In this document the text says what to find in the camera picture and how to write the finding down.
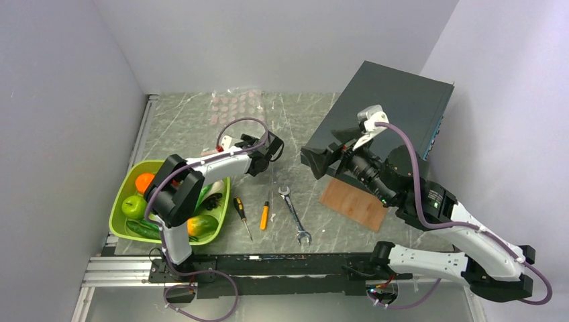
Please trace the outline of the clear zip top bag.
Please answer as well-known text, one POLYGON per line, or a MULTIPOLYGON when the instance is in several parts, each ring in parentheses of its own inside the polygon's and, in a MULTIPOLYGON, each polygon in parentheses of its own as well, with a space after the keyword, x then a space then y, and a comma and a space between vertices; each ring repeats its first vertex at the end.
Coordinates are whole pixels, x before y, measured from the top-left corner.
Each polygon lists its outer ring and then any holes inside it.
POLYGON ((233 88, 213 92, 209 103, 209 124, 225 125, 243 117, 254 117, 265 121, 266 112, 262 105, 260 89, 233 88))

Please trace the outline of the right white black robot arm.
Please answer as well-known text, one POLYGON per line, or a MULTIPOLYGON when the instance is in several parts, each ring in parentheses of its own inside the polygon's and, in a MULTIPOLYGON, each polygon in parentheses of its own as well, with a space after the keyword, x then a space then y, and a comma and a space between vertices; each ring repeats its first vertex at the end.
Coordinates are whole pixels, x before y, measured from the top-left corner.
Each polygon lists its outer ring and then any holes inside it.
POLYGON ((427 180, 428 164, 419 158, 411 140, 386 158, 369 150, 374 134, 358 129, 334 132, 336 142, 323 149, 305 146, 315 178, 332 166, 349 172, 384 207, 393 208, 407 225, 446 239, 455 252, 421 251, 390 241, 378 242, 370 259, 377 278, 420 274, 467 286, 475 295, 496 303, 530 303, 533 279, 527 275, 535 261, 531 246, 516 246, 485 227, 442 185, 427 180))

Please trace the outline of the black grape bunch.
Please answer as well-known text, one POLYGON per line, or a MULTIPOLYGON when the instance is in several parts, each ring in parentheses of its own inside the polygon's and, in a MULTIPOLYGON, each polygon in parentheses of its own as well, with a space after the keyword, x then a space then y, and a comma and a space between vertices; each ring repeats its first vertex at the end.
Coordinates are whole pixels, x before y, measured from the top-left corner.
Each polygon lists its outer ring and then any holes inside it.
POLYGON ((202 202, 202 205, 206 208, 206 210, 211 211, 219 206, 220 200, 222 200, 222 198, 223 195, 221 193, 214 193, 205 198, 202 202))

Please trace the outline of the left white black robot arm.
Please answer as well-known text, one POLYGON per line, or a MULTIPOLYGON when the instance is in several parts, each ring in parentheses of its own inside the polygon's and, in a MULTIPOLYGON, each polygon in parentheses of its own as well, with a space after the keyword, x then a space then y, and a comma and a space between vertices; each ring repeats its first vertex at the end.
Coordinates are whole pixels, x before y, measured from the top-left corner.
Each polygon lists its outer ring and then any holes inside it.
POLYGON ((231 176, 256 176, 280 158, 284 142, 271 131, 261 138, 223 136, 209 156, 169 156, 144 192, 145 218, 158 226, 166 273, 177 282, 195 273, 187 221, 199 205, 202 188, 231 176))

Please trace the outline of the green orange mango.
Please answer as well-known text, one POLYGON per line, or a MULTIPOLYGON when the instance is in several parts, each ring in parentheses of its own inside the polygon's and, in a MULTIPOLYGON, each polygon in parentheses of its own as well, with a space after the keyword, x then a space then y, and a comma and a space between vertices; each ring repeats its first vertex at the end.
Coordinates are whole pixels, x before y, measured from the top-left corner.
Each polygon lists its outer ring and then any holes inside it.
POLYGON ((187 232, 189 236, 199 237, 212 231, 215 232, 219 226, 216 218, 210 215, 198 215, 187 221, 187 232))

